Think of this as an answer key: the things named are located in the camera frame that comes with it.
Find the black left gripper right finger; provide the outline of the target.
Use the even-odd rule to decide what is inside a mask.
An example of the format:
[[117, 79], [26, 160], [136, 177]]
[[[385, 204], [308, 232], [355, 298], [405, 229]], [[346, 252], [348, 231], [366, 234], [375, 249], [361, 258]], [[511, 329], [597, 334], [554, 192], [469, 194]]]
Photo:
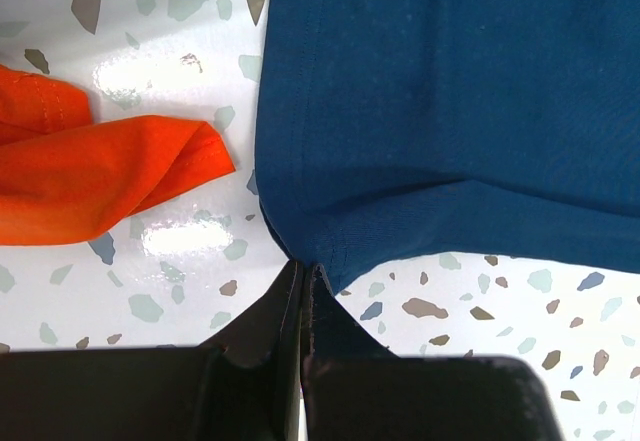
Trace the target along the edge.
[[311, 440], [559, 440], [546, 390], [504, 356], [399, 357], [335, 299], [320, 265], [302, 298]]

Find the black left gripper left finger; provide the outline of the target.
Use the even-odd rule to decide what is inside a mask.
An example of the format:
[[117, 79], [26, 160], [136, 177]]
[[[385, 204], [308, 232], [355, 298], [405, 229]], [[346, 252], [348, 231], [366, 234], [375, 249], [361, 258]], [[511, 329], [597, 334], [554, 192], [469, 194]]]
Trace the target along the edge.
[[1, 357], [5, 440], [295, 440], [303, 267], [191, 347]]

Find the blue t-shirt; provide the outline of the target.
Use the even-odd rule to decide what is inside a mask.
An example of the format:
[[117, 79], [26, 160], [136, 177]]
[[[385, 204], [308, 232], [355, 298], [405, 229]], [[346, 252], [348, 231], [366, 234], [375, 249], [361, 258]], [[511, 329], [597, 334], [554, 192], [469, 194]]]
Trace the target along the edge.
[[255, 175], [335, 290], [447, 251], [639, 269], [639, 0], [270, 0]]

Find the orange t-shirt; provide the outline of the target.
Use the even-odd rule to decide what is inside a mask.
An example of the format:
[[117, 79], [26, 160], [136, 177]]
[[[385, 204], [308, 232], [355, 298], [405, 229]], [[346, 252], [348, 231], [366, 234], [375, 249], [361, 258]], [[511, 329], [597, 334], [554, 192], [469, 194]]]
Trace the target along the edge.
[[92, 118], [81, 89], [1, 69], [1, 242], [93, 240], [122, 219], [228, 175], [207, 122], [144, 115]]

